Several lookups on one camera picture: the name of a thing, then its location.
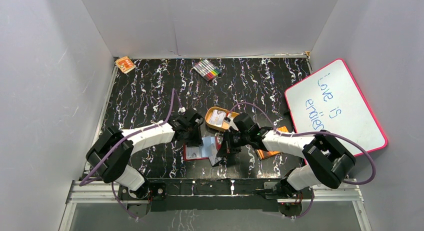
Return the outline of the orange paperback book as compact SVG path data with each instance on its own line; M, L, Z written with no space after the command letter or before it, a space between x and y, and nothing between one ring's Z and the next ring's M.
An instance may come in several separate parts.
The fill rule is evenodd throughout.
M286 126L281 126L277 130L280 131L280 132L285 132L285 133L289 132L289 130L287 129ZM264 150L261 150L261 149L256 150L256 154L257 154L257 156L260 160L271 158L271 157L276 156L277 154L280 154L280 153L281 153L281 151L264 151Z

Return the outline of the yellow oval tray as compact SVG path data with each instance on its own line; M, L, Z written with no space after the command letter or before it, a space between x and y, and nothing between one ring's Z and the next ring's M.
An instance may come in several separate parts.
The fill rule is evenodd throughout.
M209 128L219 132L225 132L230 127L237 130L232 120L238 115L237 112L230 112L224 108L213 106L206 112L205 122Z

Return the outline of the red leather card holder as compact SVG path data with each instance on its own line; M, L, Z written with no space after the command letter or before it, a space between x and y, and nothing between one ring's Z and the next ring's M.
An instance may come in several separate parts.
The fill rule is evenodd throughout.
M205 136L202 138L203 145L183 146L183 159L185 161L208 159L212 166L218 164L222 158L218 157L218 148L221 147L221 140L218 136Z

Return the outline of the small orange card box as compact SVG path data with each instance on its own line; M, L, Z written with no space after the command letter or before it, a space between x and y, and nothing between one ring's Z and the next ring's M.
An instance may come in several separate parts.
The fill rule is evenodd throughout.
M115 61L116 66L123 74L127 74L136 68L129 56L120 57Z

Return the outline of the pack of coloured markers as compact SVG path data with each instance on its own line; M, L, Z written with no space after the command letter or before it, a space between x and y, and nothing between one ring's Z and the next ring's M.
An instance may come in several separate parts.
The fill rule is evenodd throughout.
M212 64L208 59L201 59L192 68L207 82L213 80L222 73L222 71L217 66Z

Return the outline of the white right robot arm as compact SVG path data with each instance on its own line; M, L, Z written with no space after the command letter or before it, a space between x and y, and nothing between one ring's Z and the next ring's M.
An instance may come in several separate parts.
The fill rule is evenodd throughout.
M260 127L246 113L237 115L233 122L235 126L223 133L217 157L228 157L239 153L243 146L251 146L306 161L305 166L290 170L270 188L275 194L295 198L302 189L320 184L337 189L356 164L356 158L326 130L312 136L295 136L272 127Z

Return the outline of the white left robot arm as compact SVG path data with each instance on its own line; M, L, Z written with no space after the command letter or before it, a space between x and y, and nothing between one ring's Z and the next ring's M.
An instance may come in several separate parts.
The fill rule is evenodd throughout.
M129 165L136 152L172 142L187 146L202 145L201 125L204 117L194 109L171 114L158 123L135 129L118 129L111 126L101 134L88 150L86 160L92 172L106 183L118 183L129 189L137 199L149 194L150 182L144 174Z

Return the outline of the pink framed whiteboard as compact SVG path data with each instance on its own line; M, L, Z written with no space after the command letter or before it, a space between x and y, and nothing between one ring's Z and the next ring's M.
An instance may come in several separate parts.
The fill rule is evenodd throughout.
M365 151L385 148L388 139L343 59L336 59L285 91L297 133L327 130Z

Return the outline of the black aluminium base frame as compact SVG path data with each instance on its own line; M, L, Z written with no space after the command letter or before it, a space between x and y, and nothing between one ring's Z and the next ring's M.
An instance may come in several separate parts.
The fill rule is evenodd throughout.
M314 202L362 202L357 185L343 183L338 189L322 184L304 188L291 196L275 188L278 178L153 178L141 198L117 183L94 181L84 186L75 182L67 197L71 204L114 204L132 218L149 212L180 210L261 210L297 217Z

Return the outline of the silver VIP card stack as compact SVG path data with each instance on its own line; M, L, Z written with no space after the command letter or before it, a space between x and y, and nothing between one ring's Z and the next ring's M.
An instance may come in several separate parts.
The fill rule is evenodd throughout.
M208 120L209 124L216 127L222 127L224 118L227 116L225 111L215 109L211 113L211 116Z

